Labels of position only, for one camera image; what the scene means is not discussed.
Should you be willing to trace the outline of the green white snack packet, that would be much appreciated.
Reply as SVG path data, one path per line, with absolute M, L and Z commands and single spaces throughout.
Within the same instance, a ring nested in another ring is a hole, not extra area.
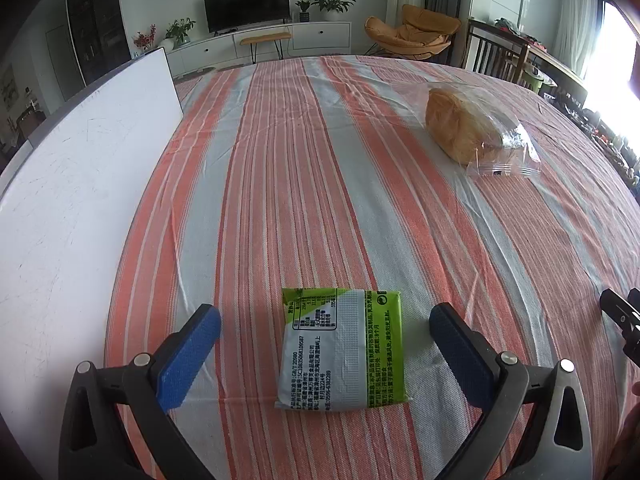
M 278 408 L 347 412 L 409 400 L 401 294 L 285 288 Z

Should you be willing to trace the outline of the bread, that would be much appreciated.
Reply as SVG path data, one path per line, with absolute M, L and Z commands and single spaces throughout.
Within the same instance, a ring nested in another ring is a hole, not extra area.
M 404 91 L 435 143 L 471 176 L 529 176 L 541 160 L 510 107 L 474 84 L 422 82 Z

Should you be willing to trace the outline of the white board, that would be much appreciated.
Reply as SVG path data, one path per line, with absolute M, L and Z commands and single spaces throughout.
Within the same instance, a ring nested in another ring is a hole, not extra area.
M 181 118 L 154 50 L 60 107 L 2 183 L 1 413 L 44 476 L 58 469 L 74 370 L 103 358 L 132 219 Z

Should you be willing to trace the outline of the striped red grey tablecloth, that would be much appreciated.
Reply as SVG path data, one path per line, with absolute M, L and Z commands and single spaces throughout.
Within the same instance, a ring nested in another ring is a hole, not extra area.
M 452 162 L 409 101 L 430 81 L 512 107 L 539 171 L 472 177 Z M 599 297 L 639 283 L 639 207 L 567 118 L 515 84 L 370 56 L 263 62 L 177 92 L 182 122 L 128 234 L 105 361 L 219 309 L 220 341 L 172 415 L 215 477 L 434 478 L 477 416 L 428 336 L 442 301 L 496 349 L 575 363 L 603 477 L 639 372 Z M 285 287 L 400 292 L 409 402 L 277 408 Z

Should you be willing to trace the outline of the wooden side table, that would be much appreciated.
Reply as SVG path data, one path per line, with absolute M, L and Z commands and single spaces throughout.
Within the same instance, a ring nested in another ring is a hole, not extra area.
M 495 25 L 469 20 L 462 67 L 519 84 L 544 96 L 568 96 L 583 107 L 586 84 L 542 47 Z

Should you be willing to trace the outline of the orange lounge chair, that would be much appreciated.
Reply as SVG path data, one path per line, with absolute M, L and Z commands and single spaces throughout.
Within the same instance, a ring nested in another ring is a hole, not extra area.
M 404 4 L 402 23 L 392 27 L 375 16 L 364 24 L 373 41 L 368 54 L 426 61 L 450 47 L 461 22 L 452 16 Z

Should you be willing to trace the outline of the white tv cabinet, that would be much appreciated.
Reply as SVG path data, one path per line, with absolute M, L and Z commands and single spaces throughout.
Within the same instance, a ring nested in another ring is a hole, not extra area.
M 166 54 L 172 78 L 203 70 L 352 53 L 351 22 L 303 22 L 262 26 L 191 41 Z

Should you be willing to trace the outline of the red flower vase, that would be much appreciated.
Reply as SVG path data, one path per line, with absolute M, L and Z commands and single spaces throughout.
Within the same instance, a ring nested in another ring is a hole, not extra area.
M 133 37 L 132 43 L 137 52 L 142 55 L 155 47 L 156 25 L 152 24 L 146 32 L 139 30 Z

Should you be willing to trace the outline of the green potted plant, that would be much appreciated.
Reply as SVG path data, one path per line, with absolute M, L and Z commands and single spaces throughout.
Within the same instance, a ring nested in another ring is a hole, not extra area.
M 327 21 L 338 21 L 357 0 L 312 0 Z

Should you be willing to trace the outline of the dark display cabinet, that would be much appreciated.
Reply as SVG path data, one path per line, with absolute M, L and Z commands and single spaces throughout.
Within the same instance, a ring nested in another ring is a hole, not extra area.
M 85 85 L 130 61 L 119 0 L 65 0 L 70 39 Z

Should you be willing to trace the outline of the small potted plant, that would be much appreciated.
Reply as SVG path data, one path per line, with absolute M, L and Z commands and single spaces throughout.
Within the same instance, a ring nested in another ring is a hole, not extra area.
M 192 18 L 179 18 L 168 25 L 165 38 L 160 46 L 167 52 L 180 48 L 190 41 L 189 32 L 194 29 L 196 21 Z

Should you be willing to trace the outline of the wooden stool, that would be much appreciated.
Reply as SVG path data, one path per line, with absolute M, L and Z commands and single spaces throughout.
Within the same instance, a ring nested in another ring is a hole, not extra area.
M 258 61 L 258 50 L 262 44 L 273 44 L 274 50 L 276 50 L 277 58 L 279 60 L 284 59 L 283 43 L 293 38 L 290 32 L 275 32 L 274 34 L 245 37 L 240 40 L 241 47 L 250 48 L 250 60 L 253 64 Z

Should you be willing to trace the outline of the black television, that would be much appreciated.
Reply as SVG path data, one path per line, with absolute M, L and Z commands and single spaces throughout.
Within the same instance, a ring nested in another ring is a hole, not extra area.
M 290 0 L 204 0 L 204 6 L 209 32 L 291 17 Z

